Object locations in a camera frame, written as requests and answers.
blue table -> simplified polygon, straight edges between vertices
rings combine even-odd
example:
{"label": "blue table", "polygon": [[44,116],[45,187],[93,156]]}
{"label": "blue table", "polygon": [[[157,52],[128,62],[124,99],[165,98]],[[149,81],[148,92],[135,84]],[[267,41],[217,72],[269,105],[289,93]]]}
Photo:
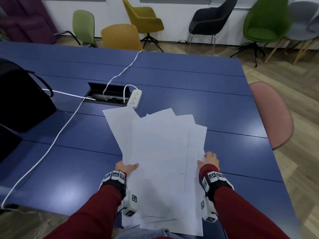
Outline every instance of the blue table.
{"label": "blue table", "polygon": [[[88,91],[88,82],[105,84],[136,54],[6,44],[0,43],[1,57],[41,74],[54,90],[79,96]],[[217,153],[221,170],[236,191],[291,238],[300,238],[299,222],[242,68],[236,62],[143,52],[117,84],[134,83],[143,91],[136,110],[139,116],[170,107],[176,115],[193,114],[197,124],[208,127],[205,150]],[[57,93],[52,100],[58,111],[21,134],[22,143],[0,163],[0,186],[12,187],[42,157],[81,101]],[[122,159],[102,113],[110,108],[114,106],[83,103],[47,157],[18,185],[8,202],[65,215],[79,209],[97,191],[101,177]],[[205,238],[224,238],[218,223],[213,227],[204,223],[203,229]]]}

electrical outlet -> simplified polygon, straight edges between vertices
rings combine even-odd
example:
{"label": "electrical outlet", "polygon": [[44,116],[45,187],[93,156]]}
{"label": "electrical outlet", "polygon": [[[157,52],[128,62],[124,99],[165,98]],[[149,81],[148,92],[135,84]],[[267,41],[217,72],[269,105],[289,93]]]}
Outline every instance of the electrical outlet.
{"label": "electrical outlet", "polygon": [[141,96],[141,90],[133,90],[129,101],[127,102],[127,106],[131,106],[136,109],[138,107],[139,101],[141,100]]}

black bag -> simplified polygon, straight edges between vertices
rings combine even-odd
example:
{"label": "black bag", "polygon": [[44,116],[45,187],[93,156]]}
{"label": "black bag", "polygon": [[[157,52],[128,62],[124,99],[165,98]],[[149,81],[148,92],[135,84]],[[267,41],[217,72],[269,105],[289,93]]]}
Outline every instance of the black bag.
{"label": "black bag", "polygon": [[0,162],[2,162],[20,142],[20,137],[0,125]]}
{"label": "black bag", "polygon": [[[48,88],[50,96],[29,73]],[[50,86],[34,72],[0,58],[0,124],[17,132],[28,131],[56,111],[52,96]]]}

hand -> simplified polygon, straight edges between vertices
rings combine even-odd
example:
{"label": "hand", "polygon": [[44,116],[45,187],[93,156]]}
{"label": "hand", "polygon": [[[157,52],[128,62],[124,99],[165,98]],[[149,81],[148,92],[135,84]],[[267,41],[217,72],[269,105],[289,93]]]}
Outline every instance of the hand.
{"label": "hand", "polygon": [[197,164],[198,164],[198,170],[201,169],[201,167],[203,167],[206,164],[212,164],[215,165],[218,169],[218,171],[220,171],[219,168],[219,160],[217,159],[217,155],[212,153],[212,152],[207,152],[204,154],[205,157],[205,161],[202,162],[200,160],[197,160]]}
{"label": "hand", "polygon": [[130,174],[131,174],[135,169],[138,168],[138,166],[139,166],[138,163],[133,164],[133,165],[131,165],[131,164],[129,164],[129,165],[124,165],[124,164],[123,164],[123,161],[121,160],[121,161],[119,161],[118,163],[116,163],[116,165],[115,165],[115,170],[121,170],[122,172],[125,172],[125,173],[126,173],[126,176],[127,176],[127,177],[129,177]]}

whiteboard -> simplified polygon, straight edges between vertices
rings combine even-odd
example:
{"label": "whiteboard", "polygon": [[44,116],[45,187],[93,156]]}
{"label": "whiteboard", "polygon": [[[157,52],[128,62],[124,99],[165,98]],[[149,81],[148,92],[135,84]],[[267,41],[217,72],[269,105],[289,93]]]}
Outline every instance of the whiteboard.
{"label": "whiteboard", "polygon": [[[226,0],[212,0],[210,7],[219,7]],[[235,8],[250,9],[258,0],[237,0]]]}

